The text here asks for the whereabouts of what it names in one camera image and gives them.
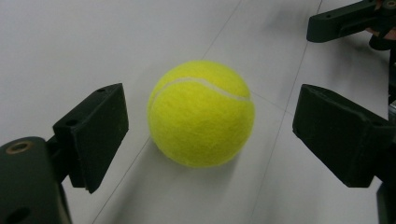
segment screw hole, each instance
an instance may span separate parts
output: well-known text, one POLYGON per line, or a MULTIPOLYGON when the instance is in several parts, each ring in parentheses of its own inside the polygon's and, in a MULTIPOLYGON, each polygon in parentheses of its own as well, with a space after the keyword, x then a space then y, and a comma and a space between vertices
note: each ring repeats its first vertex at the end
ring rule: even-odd
POLYGON ((24 221, 30 215, 30 209, 22 207, 9 215, 6 219, 7 223, 14 224, 24 221))
POLYGON ((66 122, 67 126, 75 126, 76 124, 78 124, 78 120, 76 119, 70 119, 69 121, 66 122))
POLYGON ((29 141, 19 142, 19 143, 16 143, 16 144, 10 146, 9 148, 7 148, 6 153, 8 153, 10 155, 18 154, 18 153, 26 151, 32 145, 33 145, 33 143, 29 142, 29 141))
POLYGON ((395 6, 396 6, 396 2, 394 2, 394 1, 389 1, 389 2, 387 2, 387 6, 388 6, 388 7, 395 7, 395 6))

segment tennis ball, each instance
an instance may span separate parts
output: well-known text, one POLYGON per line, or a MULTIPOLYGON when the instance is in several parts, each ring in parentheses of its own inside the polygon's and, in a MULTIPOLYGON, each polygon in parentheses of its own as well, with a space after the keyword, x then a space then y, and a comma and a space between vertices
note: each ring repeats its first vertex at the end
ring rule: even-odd
POLYGON ((254 114, 245 81, 210 61, 173 68, 148 100, 153 141, 168 158, 190 167, 231 160, 248 140, 254 114))

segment white floor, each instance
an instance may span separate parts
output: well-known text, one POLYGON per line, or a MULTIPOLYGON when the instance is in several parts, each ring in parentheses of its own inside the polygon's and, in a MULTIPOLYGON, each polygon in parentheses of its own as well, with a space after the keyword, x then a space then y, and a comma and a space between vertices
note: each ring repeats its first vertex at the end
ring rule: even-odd
POLYGON ((303 83, 387 117, 388 53, 371 50, 368 34, 305 40, 310 16, 351 3, 1 1, 0 145, 49 139, 88 94, 122 82, 130 131, 93 195, 64 181, 74 223, 377 223, 380 181, 348 189, 291 131, 303 83), (257 110, 242 152, 211 169, 166 159, 146 122, 156 81, 199 59, 238 71, 257 110))

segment black mechanical part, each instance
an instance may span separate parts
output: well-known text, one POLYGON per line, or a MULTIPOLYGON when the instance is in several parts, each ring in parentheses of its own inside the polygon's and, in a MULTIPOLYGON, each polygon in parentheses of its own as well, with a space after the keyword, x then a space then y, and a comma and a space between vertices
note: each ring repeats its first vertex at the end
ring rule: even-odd
POLYGON ((95 192, 128 132, 122 84, 93 92, 55 123, 48 142, 0 147, 0 223, 71 223, 62 181, 95 192))
POLYGON ((27 137, 0 147, 0 222, 71 223, 47 144, 27 137))
POLYGON ((376 175, 380 224, 396 221, 396 126, 343 96, 303 85, 293 132, 351 188, 368 188, 376 175))
POLYGON ((396 26, 395 16, 395 0, 384 0, 380 8, 376 8, 375 0, 363 0, 312 16, 309 19, 306 39, 323 43, 370 27, 378 32, 378 36, 373 35, 370 39, 370 47, 377 50, 391 49, 396 47, 396 41, 383 37, 396 26))
POLYGON ((396 101, 396 49, 390 50, 388 91, 389 91, 388 103, 390 105, 394 101, 396 101))
POLYGON ((57 147, 66 150, 73 187, 90 193, 99 188, 128 132, 121 84, 93 92, 53 126, 57 147))

